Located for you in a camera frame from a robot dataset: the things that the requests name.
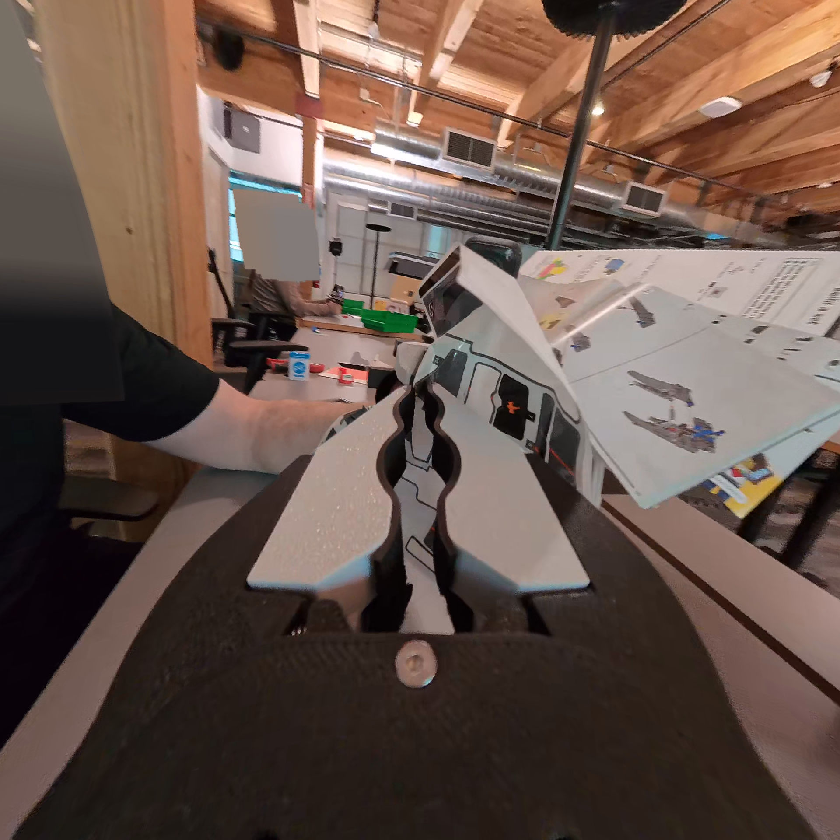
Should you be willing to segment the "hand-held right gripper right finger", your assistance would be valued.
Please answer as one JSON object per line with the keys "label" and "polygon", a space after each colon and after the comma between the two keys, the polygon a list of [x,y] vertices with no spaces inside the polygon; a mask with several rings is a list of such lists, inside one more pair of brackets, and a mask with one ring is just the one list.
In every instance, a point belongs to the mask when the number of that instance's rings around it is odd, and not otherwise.
{"label": "hand-held right gripper right finger", "polygon": [[423,388],[436,502],[434,572],[457,634],[498,606],[585,592],[591,580],[527,456],[439,385]]}

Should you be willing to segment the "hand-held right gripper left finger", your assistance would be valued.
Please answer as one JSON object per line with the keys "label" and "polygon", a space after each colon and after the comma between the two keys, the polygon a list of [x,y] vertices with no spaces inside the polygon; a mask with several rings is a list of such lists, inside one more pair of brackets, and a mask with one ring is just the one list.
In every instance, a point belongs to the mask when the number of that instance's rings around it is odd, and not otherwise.
{"label": "hand-held right gripper left finger", "polygon": [[248,573],[258,591],[336,602],[364,632],[400,630],[412,586],[396,485],[415,394],[404,386],[325,440]]}

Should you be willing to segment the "printed sticker sheet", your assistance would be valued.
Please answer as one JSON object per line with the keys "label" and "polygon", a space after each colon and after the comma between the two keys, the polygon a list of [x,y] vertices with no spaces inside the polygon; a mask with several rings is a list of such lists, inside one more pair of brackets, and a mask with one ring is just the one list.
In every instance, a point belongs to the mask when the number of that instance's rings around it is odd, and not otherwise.
{"label": "printed sticker sheet", "polygon": [[[518,283],[457,247],[434,269],[423,297],[435,341],[412,381],[356,419],[327,452],[351,455],[374,500],[364,539],[330,549],[343,562],[325,596],[359,607],[365,632],[398,630],[413,591],[404,564],[403,479],[412,434],[429,453],[415,469],[443,482],[434,502],[437,587],[456,632],[498,601],[584,592],[591,586],[560,514],[539,482],[559,481],[600,500],[604,465],[593,454],[570,387]],[[380,431],[373,425],[383,426]]]}

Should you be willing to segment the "person's left forearm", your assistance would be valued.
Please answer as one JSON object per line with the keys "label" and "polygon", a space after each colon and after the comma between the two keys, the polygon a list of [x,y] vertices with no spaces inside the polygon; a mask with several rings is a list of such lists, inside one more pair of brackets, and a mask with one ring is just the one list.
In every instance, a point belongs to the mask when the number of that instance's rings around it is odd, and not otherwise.
{"label": "person's left forearm", "polygon": [[221,383],[203,411],[178,431],[145,444],[200,466],[278,475],[311,455],[342,417],[369,404],[260,401]]}

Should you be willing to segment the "white vent grille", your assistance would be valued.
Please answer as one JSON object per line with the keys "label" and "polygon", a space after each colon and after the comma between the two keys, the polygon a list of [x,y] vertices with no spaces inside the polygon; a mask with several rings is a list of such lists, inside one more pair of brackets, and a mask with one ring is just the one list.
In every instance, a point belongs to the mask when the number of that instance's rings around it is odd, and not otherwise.
{"label": "white vent grille", "polygon": [[492,171],[497,154],[497,144],[474,134],[447,128],[441,145],[440,157],[462,165]]}
{"label": "white vent grille", "polygon": [[624,184],[622,201],[619,205],[624,212],[659,217],[667,206],[668,191],[640,182],[628,181]]}

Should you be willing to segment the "black floor lamp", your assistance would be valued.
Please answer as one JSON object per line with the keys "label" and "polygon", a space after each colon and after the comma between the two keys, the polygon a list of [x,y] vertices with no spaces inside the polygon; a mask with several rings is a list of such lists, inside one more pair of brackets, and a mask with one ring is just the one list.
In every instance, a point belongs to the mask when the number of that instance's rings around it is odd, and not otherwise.
{"label": "black floor lamp", "polygon": [[373,310],[375,306],[375,287],[379,265],[381,236],[382,234],[390,233],[392,229],[389,226],[380,223],[368,223],[365,227],[374,234],[374,254],[371,266],[371,290],[369,295],[369,309]]}

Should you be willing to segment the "grey desk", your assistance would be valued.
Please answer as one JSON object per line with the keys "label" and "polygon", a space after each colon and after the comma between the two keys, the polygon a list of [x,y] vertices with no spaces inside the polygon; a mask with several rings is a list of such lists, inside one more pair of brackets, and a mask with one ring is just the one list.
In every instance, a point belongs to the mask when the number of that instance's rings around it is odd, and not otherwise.
{"label": "grey desk", "polygon": [[[426,342],[417,334],[406,337],[397,334],[382,334],[375,331],[347,332],[334,329],[315,329],[306,320],[293,337],[297,343],[309,347],[311,361],[324,364],[326,369],[339,362],[350,362],[356,352],[360,357],[373,361],[382,358],[393,359],[395,346],[403,340]],[[311,375],[306,381],[291,381],[285,374],[267,373],[250,393],[259,400],[328,401],[344,399],[350,403],[371,404],[375,401],[375,390],[363,384],[341,385],[337,380],[320,375]]]}

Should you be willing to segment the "black pole with round disc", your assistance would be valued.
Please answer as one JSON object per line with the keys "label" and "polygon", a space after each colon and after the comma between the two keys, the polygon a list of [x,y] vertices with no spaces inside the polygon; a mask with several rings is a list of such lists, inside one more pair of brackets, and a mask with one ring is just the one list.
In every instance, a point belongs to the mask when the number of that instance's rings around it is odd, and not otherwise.
{"label": "black pole with round disc", "polygon": [[555,202],[545,248],[560,249],[571,206],[575,179],[590,134],[592,109],[601,88],[602,74],[615,37],[636,37],[667,23],[685,1],[545,1],[547,19],[561,33],[594,38],[581,92],[570,148],[566,155],[560,189]]}

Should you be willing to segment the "black office chair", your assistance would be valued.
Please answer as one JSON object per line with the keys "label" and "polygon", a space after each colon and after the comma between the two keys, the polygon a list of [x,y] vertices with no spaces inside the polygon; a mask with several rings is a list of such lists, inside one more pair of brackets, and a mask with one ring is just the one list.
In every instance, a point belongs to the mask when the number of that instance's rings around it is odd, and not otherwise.
{"label": "black office chair", "polygon": [[227,316],[212,318],[213,352],[222,355],[228,369],[244,368],[240,390],[249,394],[275,363],[283,364],[280,357],[291,352],[308,351],[308,347],[285,339],[271,338],[270,329],[279,323],[277,312],[248,311],[244,318],[235,315],[233,302],[228,295],[217,266],[216,253],[207,249],[207,268],[216,281]]}

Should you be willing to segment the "open instruction booklet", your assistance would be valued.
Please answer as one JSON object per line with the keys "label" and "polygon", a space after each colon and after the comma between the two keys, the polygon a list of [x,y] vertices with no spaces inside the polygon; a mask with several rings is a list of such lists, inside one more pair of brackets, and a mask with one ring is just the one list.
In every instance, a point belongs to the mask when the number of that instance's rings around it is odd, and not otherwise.
{"label": "open instruction booklet", "polygon": [[540,251],[519,281],[641,508],[705,487],[743,517],[838,434],[836,251]]}

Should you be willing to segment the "person's torso in black shirt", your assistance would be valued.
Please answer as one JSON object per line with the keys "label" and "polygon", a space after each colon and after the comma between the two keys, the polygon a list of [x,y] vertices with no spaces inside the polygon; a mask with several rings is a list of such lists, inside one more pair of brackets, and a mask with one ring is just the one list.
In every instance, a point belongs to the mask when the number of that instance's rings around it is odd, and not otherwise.
{"label": "person's torso in black shirt", "polygon": [[65,420],[147,443],[197,419],[220,384],[206,366],[111,310],[123,400],[2,406],[2,744],[140,550],[75,530],[60,512]]}

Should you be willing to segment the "wooden pillar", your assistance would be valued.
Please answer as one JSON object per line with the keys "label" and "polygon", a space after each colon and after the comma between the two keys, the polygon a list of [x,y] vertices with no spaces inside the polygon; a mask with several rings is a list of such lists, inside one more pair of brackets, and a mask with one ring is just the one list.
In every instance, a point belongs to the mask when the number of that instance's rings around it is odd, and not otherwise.
{"label": "wooden pillar", "polygon": [[45,83],[108,294],[213,365],[192,1],[39,1]]}

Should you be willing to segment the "silver air duct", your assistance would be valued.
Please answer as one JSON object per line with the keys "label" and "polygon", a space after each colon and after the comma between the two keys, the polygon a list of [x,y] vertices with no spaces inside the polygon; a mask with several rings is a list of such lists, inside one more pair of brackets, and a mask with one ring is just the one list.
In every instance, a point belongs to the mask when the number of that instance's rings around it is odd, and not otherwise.
{"label": "silver air duct", "polygon": [[[323,182],[334,190],[373,196],[380,203],[412,205],[428,216],[458,221],[468,229],[508,231],[512,238],[547,237],[562,171],[518,161],[498,152],[492,171],[444,161],[444,135],[377,124],[367,155],[327,149]],[[627,181],[579,175],[574,184],[566,243],[624,241],[633,245],[693,242],[765,249],[838,251],[838,223],[821,216],[828,229],[775,230],[677,202],[668,195],[659,217],[620,209]]]}

